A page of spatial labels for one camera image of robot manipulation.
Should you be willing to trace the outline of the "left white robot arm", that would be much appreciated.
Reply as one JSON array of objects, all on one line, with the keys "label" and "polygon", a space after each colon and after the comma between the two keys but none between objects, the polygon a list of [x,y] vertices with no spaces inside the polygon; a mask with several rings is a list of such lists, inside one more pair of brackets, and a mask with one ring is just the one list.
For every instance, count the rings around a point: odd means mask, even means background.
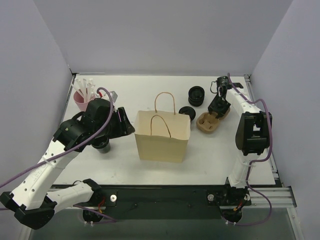
[{"label": "left white robot arm", "polygon": [[86,146],[101,151],[110,139],[134,132],[124,107],[114,108],[103,98],[90,101],[85,111],[60,124],[36,167],[18,187],[3,192],[0,202],[14,212],[21,224],[33,230],[42,228],[56,213],[73,205],[97,205],[103,198],[103,191],[90,178],[57,192],[51,192],[50,188]]}]

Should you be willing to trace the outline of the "brown paper takeout bag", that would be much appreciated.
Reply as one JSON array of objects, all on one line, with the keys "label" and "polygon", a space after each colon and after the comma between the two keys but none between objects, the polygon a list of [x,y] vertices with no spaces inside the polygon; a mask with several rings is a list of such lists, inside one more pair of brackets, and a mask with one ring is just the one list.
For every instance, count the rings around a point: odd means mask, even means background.
[{"label": "brown paper takeout bag", "polygon": [[176,111],[175,97],[172,93],[173,111],[157,109],[154,99],[154,110],[137,112],[134,128],[135,141],[140,160],[182,163],[191,135],[191,118]]}]

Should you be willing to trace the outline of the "stack of black lids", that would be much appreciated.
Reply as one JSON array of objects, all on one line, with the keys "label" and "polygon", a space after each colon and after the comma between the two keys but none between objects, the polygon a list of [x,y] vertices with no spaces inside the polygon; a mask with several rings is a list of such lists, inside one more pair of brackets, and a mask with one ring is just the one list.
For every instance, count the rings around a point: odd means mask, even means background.
[{"label": "stack of black lids", "polygon": [[205,90],[201,86],[193,86],[188,91],[188,102],[194,106],[199,107],[203,104],[205,99]]}]

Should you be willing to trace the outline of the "brown pulp cup carrier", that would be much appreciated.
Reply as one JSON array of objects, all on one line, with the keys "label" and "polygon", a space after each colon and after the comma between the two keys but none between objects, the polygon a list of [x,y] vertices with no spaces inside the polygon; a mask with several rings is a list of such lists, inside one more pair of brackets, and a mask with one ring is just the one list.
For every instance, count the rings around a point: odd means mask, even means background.
[{"label": "brown pulp cup carrier", "polygon": [[216,112],[204,112],[196,120],[196,127],[205,134],[212,134],[229,114],[230,109],[222,117],[218,118]]}]

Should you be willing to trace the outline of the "black coffee cup lid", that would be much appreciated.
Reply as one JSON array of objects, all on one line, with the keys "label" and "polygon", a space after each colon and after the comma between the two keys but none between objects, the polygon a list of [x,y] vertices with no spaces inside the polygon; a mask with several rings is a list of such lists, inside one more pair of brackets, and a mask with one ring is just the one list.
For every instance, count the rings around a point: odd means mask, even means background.
[{"label": "black coffee cup lid", "polygon": [[182,115],[188,115],[190,119],[195,119],[196,117],[196,111],[194,110],[194,108],[190,107],[190,106],[183,106],[179,111],[179,114]]}]

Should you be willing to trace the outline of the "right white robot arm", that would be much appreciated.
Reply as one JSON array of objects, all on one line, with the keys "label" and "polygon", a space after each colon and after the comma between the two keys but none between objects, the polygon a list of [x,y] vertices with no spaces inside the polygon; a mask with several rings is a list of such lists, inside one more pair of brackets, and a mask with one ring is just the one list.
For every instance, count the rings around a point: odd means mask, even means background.
[{"label": "right white robot arm", "polygon": [[227,180],[230,186],[222,190],[221,197],[227,204],[233,204],[240,197],[237,189],[246,188],[258,157],[272,146],[272,115],[267,109],[261,110],[243,91],[241,83],[233,83],[230,76],[220,76],[215,81],[216,96],[208,112],[222,120],[232,107],[239,115],[235,134],[235,145],[239,150],[233,169]]}]

